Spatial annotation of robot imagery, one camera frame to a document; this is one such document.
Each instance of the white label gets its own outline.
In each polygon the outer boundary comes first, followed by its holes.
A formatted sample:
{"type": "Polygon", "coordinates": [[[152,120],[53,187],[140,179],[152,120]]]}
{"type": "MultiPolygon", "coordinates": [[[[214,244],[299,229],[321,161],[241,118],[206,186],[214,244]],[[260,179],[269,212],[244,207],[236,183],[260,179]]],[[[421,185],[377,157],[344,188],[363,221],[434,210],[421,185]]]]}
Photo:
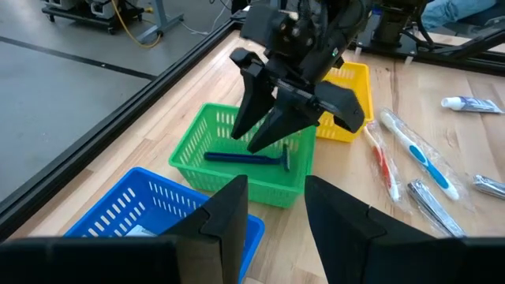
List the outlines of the white label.
{"type": "Polygon", "coordinates": [[[141,225],[136,225],[126,234],[126,237],[156,237],[156,235],[141,225]]]}

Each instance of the wooden tabletop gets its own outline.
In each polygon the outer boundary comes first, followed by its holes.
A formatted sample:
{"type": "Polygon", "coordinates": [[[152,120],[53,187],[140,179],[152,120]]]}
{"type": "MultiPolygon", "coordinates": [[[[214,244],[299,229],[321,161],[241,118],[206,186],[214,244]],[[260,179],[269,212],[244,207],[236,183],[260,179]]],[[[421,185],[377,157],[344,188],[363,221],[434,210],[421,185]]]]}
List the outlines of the wooden tabletop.
{"type": "MultiPolygon", "coordinates": [[[[203,103],[239,105],[243,83],[238,68],[228,58],[236,47],[262,50],[239,39],[237,32],[224,39],[13,237],[64,234],[134,166],[188,185],[178,170],[168,165],[168,157],[203,103]]],[[[344,58],[351,60],[353,53],[347,51],[344,58]]],[[[370,68],[376,111],[382,107],[392,109],[438,149],[464,182],[468,183],[474,174],[505,181],[505,116],[459,113],[440,107],[442,98],[455,95],[492,99],[503,107],[502,77],[416,62],[404,66],[401,61],[367,54],[362,54],[359,61],[370,68]]],[[[423,178],[468,234],[505,235],[505,202],[467,187],[474,210],[451,204],[389,133],[385,140],[402,169],[403,181],[423,178]]],[[[391,205],[380,177],[373,174],[374,162],[363,136],[352,144],[318,139],[313,174],[411,226],[437,235],[416,208],[408,215],[391,205]]],[[[291,209],[250,203],[249,213],[264,221],[266,232],[246,283],[326,282],[302,196],[291,209]]]]}

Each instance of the yellow cable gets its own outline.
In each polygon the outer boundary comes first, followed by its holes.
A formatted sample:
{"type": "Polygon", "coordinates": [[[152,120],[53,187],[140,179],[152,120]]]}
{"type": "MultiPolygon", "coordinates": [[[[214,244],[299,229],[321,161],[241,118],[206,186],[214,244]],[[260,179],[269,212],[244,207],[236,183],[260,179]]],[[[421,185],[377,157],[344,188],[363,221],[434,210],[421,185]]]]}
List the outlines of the yellow cable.
{"type": "Polygon", "coordinates": [[[139,47],[143,47],[143,48],[153,48],[153,47],[156,46],[156,44],[159,43],[159,40],[161,39],[161,35],[158,35],[158,39],[156,39],[156,41],[153,44],[148,44],[147,45],[147,44],[142,44],[141,42],[139,42],[135,38],[135,36],[133,36],[132,33],[129,32],[129,29],[126,27],[126,24],[123,21],[123,18],[121,17],[121,14],[119,13],[118,7],[116,6],[116,1],[115,0],[111,0],[111,2],[112,2],[112,6],[114,7],[114,11],[116,11],[116,15],[118,15],[118,18],[119,18],[119,21],[121,22],[121,25],[125,29],[125,32],[128,34],[129,38],[133,40],[133,42],[135,42],[136,44],[138,44],[139,47]]]}

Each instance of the blue toothbrush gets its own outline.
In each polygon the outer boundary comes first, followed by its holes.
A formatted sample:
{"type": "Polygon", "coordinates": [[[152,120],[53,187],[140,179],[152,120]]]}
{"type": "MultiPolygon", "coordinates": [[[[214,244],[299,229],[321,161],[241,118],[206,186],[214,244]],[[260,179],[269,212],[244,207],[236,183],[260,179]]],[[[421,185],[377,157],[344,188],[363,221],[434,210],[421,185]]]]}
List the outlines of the blue toothbrush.
{"type": "Polygon", "coordinates": [[[380,120],[389,129],[389,131],[396,135],[402,146],[409,152],[409,154],[428,171],[440,189],[442,189],[442,191],[452,200],[458,200],[459,194],[456,188],[435,166],[433,166],[419,146],[402,133],[396,125],[393,117],[383,110],[380,113],[380,120]]]}

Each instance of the blue jeans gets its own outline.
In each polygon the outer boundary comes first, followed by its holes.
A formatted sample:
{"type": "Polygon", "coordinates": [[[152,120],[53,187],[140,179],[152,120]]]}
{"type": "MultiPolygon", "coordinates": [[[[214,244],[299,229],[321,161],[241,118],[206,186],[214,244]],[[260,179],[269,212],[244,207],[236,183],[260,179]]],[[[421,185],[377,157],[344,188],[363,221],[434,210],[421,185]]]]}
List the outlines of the blue jeans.
{"type": "Polygon", "coordinates": [[[495,4],[496,0],[435,0],[426,5],[421,20],[430,30],[482,12],[495,4]]]}

